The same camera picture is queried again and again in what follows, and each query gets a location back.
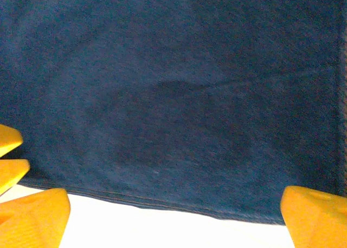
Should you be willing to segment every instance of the yellow plastic object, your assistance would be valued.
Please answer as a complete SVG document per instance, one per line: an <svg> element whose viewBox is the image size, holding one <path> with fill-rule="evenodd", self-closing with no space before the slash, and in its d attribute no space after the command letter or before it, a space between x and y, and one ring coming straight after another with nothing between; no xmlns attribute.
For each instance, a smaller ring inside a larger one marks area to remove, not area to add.
<svg viewBox="0 0 347 248"><path fill-rule="evenodd" d="M347 198L289 186L281 212L295 248L347 247Z"/></svg>
<svg viewBox="0 0 347 248"><path fill-rule="evenodd" d="M0 157L17 148L22 143L23 139L19 131L0 125Z"/></svg>
<svg viewBox="0 0 347 248"><path fill-rule="evenodd" d="M17 184L29 168L27 160L0 160L0 195Z"/></svg>
<svg viewBox="0 0 347 248"><path fill-rule="evenodd" d="M0 204L1 248L58 248L70 214L62 188Z"/></svg>

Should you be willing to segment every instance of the navy blue cloth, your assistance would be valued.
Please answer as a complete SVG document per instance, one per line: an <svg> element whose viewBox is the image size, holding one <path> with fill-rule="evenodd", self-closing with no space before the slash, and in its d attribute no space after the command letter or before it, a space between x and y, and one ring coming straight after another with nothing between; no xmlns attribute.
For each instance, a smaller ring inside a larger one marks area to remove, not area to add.
<svg viewBox="0 0 347 248"><path fill-rule="evenodd" d="M22 185L283 224L344 191L343 0L0 0Z"/></svg>

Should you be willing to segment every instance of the white surface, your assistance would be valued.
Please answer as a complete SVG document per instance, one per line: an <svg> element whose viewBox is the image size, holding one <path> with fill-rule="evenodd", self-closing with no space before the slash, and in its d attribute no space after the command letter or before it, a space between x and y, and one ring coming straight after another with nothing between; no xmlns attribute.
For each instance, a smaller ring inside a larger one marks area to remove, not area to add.
<svg viewBox="0 0 347 248"><path fill-rule="evenodd" d="M40 191L16 185L0 196L0 203ZM60 248L294 248L285 226L145 210L70 194L69 199L71 214Z"/></svg>

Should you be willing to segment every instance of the dark blue towel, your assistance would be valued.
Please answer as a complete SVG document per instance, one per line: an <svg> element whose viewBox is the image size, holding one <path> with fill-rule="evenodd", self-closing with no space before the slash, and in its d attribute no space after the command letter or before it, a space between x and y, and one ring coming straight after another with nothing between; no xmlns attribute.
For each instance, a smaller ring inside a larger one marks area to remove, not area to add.
<svg viewBox="0 0 347 248"><path fill-rule="evenodd" d="M344 193L344 0L0 0L21 184L260 223Z"/></svg>

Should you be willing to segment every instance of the blue fabric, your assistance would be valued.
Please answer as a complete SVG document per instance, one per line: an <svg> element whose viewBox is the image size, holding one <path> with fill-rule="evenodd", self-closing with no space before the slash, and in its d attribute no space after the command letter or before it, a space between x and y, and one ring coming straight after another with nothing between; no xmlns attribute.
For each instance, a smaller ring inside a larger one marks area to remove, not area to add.
<svg viewBox="0 0 347 248"><path fill-rule="evenodd" d="M343 0L0 0L0 123L21 181L283 224L343 194Z"/></svg>

